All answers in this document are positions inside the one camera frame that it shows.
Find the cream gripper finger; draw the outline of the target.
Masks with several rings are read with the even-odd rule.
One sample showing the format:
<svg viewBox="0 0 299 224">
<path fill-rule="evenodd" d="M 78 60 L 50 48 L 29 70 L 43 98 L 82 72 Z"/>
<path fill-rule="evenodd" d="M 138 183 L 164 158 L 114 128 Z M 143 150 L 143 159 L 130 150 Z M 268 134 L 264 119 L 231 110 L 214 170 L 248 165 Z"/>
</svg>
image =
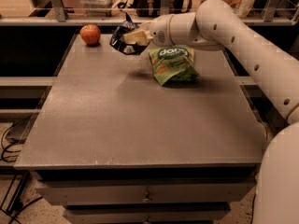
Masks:
<svg viewBox="0 0 299 224">
<path fill-rule="evenodd" d="M 148 30 L 150 28 L 151 21 L 145 21 L 139 24 L 139 28 L 143 30 Z"/>
<path fill-rule="evenodd" d="M 143 29 L 136 29 L 132 32 L 126 33 L 122 36 L 123 41 L 129 45 L 147 46 L 152 40 L 149 31 Z"/>
</svg>

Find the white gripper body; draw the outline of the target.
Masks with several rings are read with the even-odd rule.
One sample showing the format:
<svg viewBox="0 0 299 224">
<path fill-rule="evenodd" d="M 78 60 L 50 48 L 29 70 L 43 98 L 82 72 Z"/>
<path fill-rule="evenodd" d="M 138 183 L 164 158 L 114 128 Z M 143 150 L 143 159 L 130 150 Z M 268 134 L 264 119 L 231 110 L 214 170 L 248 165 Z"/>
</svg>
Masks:
<svg viewBox="0 0 299 224">
<path fill-rule="evenodd" d="M 173 46 L 174 43 L 170 35 L 170 21 L 173 15 L 162 15 L 155 18 L 149 24 L 149 32 L 153 37 L 152 42 L 159 47 Z"/>
</svg>

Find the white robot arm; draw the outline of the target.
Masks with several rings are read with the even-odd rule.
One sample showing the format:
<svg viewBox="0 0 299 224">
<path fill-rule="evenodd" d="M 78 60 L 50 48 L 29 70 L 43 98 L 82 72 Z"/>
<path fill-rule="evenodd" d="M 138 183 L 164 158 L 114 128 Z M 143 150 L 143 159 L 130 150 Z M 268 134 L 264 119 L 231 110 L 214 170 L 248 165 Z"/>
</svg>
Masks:
<svg viewBox="0 0 299 224">
<path fill-rule="evenodd" d="M 299 224 L 299 61 L 251 30 L 221 0 L 206 0 L 192 13 L 144 22 L 121 39 L 131 45 L 223 46 L 234 54 L 289 123 L 263 154 L 252 224 Z"/>
</svg>

